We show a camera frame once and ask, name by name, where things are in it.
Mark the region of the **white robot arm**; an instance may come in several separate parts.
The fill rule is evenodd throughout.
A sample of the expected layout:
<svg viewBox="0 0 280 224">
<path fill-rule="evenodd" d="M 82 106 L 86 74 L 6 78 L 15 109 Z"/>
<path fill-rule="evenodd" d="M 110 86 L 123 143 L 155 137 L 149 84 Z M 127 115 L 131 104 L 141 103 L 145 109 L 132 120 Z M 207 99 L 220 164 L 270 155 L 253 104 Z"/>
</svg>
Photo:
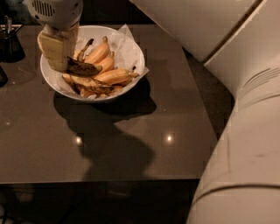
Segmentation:
<svg viewBox="0 0 280 224">
<path fill-rule="evenodd" d="M 230 91 L 186 224 L 280 224 L 280 0 L 129 0 Z"/>
</svg>

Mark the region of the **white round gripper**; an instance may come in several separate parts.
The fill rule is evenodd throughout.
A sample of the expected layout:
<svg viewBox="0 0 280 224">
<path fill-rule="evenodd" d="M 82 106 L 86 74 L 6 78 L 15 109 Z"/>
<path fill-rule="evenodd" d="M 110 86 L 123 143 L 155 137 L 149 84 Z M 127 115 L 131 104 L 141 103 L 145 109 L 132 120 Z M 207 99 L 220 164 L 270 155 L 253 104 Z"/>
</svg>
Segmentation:
<svg viewBox="0 0 280 224">
<path fill-rule="evenodd" d="M 23 4 L 37 22 L 45 25 L 37 37 L 40 51 L 51 69 L 64 73 L 67 58 L 74 55 L 83 0 L 24 0 Z"/>
</svg>

